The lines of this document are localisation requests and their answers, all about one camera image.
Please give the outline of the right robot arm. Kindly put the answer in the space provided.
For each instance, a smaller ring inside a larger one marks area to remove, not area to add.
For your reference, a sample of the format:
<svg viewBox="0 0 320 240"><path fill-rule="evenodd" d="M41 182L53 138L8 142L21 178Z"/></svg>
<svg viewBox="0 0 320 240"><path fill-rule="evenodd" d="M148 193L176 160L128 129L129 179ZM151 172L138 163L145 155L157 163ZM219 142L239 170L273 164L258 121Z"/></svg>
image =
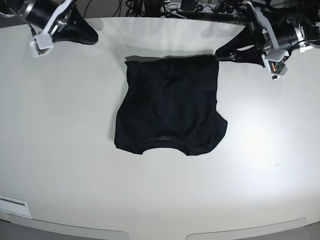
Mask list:
<svg viewBox="0 0 320 240"><path fill-rule="evenodd" d="M29 27L40 28L53 43L94 45L99 39L79 13L75 0L2 0L0 15L17 17Z"/></svg>

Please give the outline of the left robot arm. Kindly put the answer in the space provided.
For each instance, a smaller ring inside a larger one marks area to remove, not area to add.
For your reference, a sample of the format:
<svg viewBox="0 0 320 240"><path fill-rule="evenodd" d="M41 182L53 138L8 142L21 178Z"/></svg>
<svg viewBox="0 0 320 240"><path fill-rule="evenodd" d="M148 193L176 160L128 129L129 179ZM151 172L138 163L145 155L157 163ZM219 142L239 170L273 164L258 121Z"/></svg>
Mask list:
<svg viewBox="0 0 320 240"><path fill-rule="evenodd" d="M271 74L283 76L293 51L320 46L320 19L316 16L319 5L308 13L285 14L263 12L250 2L246 8L245 28L215 51L218 61L257 64Z"/></svg>

